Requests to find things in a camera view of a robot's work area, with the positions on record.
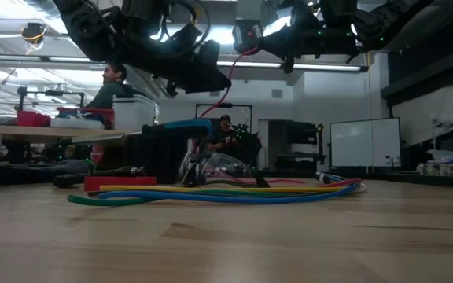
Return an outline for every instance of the person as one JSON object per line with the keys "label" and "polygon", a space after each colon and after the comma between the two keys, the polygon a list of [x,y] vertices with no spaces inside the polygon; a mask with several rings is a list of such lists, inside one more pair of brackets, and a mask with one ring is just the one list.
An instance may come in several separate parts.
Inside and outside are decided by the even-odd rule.
{"label": "person", "polygon": [[212,134],[208,149],[217,153],[224,153],[233,156],[237,139],[231,129],[231,119],[228,115],[219,118],[219,130]]}
{"label": "person", "polygon": [[107,64],[102,78],[103,86],[85,108],[111,109],[114,95],[121,98],[132,97],[134,94],[144,95],[123,83],[127,78],[127,69],[122,64]]}

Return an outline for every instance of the desk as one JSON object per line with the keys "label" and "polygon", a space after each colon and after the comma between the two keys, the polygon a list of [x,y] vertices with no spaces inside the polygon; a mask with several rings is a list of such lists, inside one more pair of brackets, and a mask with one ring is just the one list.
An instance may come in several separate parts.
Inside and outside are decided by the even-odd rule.
{"label": "desk", "polygon": [[109,134],[126,134],[127,130],[85,130],[50,127],[18,127],[0,126],[0,135],[3,140],[17,142],[47,143],[58,138],[74,138],[85,136],[104,136]]}
{"label": "desk", "polygon": [[309,204],[70,204],[0,188],[0,282],[453,282],[453,188],[366,181]]}

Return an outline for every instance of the man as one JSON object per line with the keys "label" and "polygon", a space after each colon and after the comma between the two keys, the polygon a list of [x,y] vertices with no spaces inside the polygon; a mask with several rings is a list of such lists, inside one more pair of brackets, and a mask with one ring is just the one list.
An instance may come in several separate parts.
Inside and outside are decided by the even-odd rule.
{"label": "man", "polygon": [[85,108],[111,109],[113,96],[132,97],[133,94],[144,95],[123,82],[127,78],[127,69],[121,64],[108,64],[104,69],[103,86]]}
{"label": "man", "polygon": [[223,115],[219,118],[219,130],[213,133],[208,149],[217,153],[225,153],[233,156],[237,139],[234,136],[234,131],[230,128],[232,122],[228,115]]}

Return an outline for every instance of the wooden table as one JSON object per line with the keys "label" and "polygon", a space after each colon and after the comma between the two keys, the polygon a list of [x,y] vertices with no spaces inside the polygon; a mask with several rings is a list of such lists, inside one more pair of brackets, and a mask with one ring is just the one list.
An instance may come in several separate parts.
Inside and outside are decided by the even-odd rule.
{"label": "wooden table", "polygon": [[74,138],[86,136],[105,136],[110,134],[126,134],[126,130],[84,130],[51,127],[17,127],[0,126],[0,135],[4,140],[19,142],[47,143],[58,138]]}
{"label": "wooden table", "polygon": [[0,188],[0,282],[453,282],[453,189],[287,205],[70,204],[75,190]]}

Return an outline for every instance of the ceiling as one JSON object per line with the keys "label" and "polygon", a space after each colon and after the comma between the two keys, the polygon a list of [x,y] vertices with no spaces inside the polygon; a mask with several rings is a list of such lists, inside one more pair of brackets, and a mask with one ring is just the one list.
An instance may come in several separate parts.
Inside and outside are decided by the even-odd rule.
{"label": "ceiling", "polygon": [[[35,6],[29,5],[33,2],[46,2],[46,0],[0,0],[0,54],[26,54],[26,46],[20,37],[20,29],[28,22],[40,22],[47,24],[52,32],[45,39],[42,49],[32,52],[37,56],[55,56],[55,57],[84,57],[83,53],[68,38],[67,31],[60,18],[52,17],[47,11],[36,9]],[[94,1],[99,8],[107,8],[113,5],[120,5],[122,0],[97,0]],[[212,18],[213,29],[209,35],[210,39],[217,40],[222,44],[220,51],[220,61],[233,61],[238,55],[231,45],[231,28],[234,25],[237,15],[236,1],[212,1],[203,0],[204,5]],[[359,0],[359,8],[371,10],[374,7],[384,3],[384,0]],[[273,11],[267,3],[260,5],[263,17],[272,20]],[[174,9],[172,18],[175,22],[171,24],[171,29],[176,29],[180,24],[184,24],[190,18],[187,11],[183,9]],[[405,28],[395,37],[395,39],[386,47],[386,50],[402,50],[408,45],[423,39],[425,36],[435,32],[443,24],[453,19],[453,0],[436,0],[431,6],[419,13]],[[257,55],[246,57],[244,61],[252,62],[280,62],[277,57],[260,52]],[[322,56],[315,59],[313,56],[306,56],[299,60],[300,64],[344,64],[346,56]],[[357,57],[352,64],[365,64],[364,57]],[[86,93],[87,100],[93,99],[97,90],[101,87],[102,65],[99,64],[31,64],[22,63],[17,66],[15,72],[15,62],[0,62],[0,82],[9,77],[9,83],[0,86],[0,113],[13,112],[14,105],[18,101],[16,95],[17,87],[20,85],[29,85],[37,87],[39,90],[46,88],[64,87],[70,91],[82,90]],[[270,79],[280,80],[290,83],[295,81],[295,76],[285,75],[280,70],[254,70],[239,69],[235,73],[235,79]],[[150,74],[144,72],[132,72],[129,83],[134,84],[137,88],[144,89],[153,95],[153,99],[165,99],[162,90],[162,82],[154,82]],[[64,96],[61,98],[65,104],[76,104],[79,99],[76,96]],[[55,103],[48,97],[26,97],[29,105],[26,107],[35,108],[37,111],[53,115],[55,106],[39,105]]]}

